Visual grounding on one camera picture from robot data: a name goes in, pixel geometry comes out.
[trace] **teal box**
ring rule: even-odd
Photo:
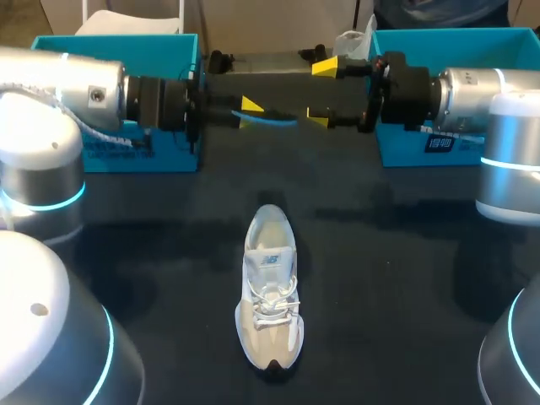
[[[386,51],[405,53],[408,65],[425,66],[431,76],[445,68],[540,70],[540,42],[524,28],[376,31],[370,58]],[[386,167],[477,165],[483,150],[482,145],[456,140],[450,152],[425,153],[429,134],[380,122],[376,136]]]
[[[197,35],[99,35],[38,36],[32,49],[67,52],[109,61],[120,61],[127,74],[156,78],[188,78],[198,73],[203,85]],[[120,132],[105,132],[125,138],[142,138],[143,130],[125,121]],[[194,153],[182,132],[152,131],[152,151],[135,150],[105,143],[84,135],[84,169],[87,173],[149,173],[197,171],[201,141]]]

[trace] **shoe tongue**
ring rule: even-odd
[[[292,248],[255,249],[247,251],[244,258],[247,277],[257,293],[263,287],[267,287],[267,292],[289,288],[294,262]]]

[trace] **white sneaker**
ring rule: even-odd
[[[260,370],[288,369],[304,342],[296,285],[296,244],[284,212],[259,208],[247,231],[242,299],[236,331],[246,357]]]

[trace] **shoe logo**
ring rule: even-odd
[[[278,262],[279,255],[276,256],[265,256],[261,260],[261,266],[266,266],[268,264],[276,264]]]

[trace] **white plastic bag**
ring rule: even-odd
[[[370,55],[370,43],[373,31],[377,29],[377,20],[372,14],[364,32],[346,31],[334,42],[333,56],[346,56],[350,59],[367,59]]]

